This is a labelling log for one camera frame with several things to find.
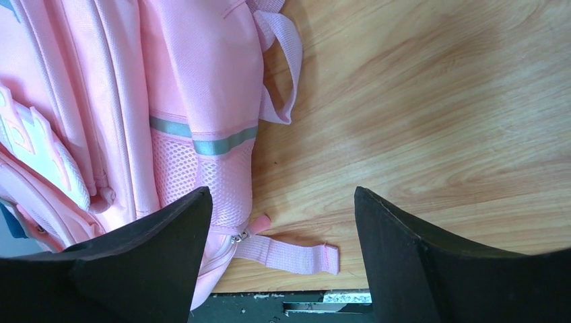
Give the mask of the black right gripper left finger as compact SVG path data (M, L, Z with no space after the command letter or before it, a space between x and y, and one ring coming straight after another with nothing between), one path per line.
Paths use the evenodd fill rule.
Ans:
M62 252L1 259L2 322L186 322L213 202L201 187Z

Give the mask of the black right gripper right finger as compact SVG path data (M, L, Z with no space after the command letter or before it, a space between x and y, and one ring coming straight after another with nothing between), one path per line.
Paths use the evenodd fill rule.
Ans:
M570 249L526 255L458 236L371 190L355 220L378 322L569 322Z

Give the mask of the pink student backpack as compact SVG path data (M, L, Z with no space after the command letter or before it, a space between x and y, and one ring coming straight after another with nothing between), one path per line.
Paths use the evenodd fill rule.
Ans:
M213 213L192 307L231 260L339 273L334 246L296 246L250 219L260 120L290 124L263 83L278 43L293 86L302 42L282 1L2 1L1 212L62 251L206 186Z

